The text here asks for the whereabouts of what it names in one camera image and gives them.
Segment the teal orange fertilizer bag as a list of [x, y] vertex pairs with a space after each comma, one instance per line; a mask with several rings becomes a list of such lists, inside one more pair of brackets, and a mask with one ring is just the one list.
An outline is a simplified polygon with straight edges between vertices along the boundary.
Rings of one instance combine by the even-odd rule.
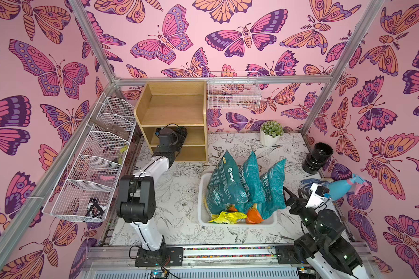
[[246, 213], [247, 224], [260, 224], [270, 218], [279, 209], [285, 209], [284, 198], [286, 159], [280, 160], [260, 176], [260, 186], [265, 194], [265, 201], [252, 203]]
[[252, 151], [247, 160], [239, 166], [240, 181], [246, 192], [248, 202], [230, 205], [229, 212], [260, 214], [261, 204], [265, 202], [265, 192], [261, 184], [256, 154]]

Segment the small yellow packet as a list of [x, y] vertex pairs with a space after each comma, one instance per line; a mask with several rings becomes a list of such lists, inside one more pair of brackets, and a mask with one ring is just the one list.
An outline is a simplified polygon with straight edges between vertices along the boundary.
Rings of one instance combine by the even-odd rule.
[[221, 212], [209, 222], [216, 224], [237, 224], [246, 218], [247, 215], [242, 212]]

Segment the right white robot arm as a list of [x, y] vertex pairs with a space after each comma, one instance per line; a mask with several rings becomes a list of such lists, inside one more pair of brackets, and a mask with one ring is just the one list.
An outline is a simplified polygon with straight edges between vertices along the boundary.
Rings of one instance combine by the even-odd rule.
[[300, 217], [306, 232], [293, 243], [293, 257], [308, 263], [322, 279], [369, 279], [364, 263], [351, 243], [342, 237], [345, 226], [330, 209], [321, 209], [331, 200], [329, 189], [313, 184], [310, 193], [294, 194], [283, 188], [291, 215]]

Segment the dark green soil bag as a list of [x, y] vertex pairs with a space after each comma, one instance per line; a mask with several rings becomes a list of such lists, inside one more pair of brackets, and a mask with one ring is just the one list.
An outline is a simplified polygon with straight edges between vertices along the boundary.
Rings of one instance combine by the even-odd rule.
[[231, 205], [248, 203], [240, 180], [239, 168], [229, 151], [217, 163], [207, 186], [206, 206], [211, 215], [219, 215]]

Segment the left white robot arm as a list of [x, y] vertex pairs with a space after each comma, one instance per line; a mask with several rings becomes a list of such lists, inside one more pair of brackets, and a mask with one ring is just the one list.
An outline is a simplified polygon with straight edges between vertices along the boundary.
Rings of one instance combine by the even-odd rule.
[[171, 168], [180, 154], [187, 130], [177, 124], [157, 129], [159, 145], [148, 164], [135, 174], [122, 176], [119, 180], [116, 213], [130, 224], [147, 251], [160, 251], [165, 246], [164, 236], [151, 221], [156, 206], [155, 183]]

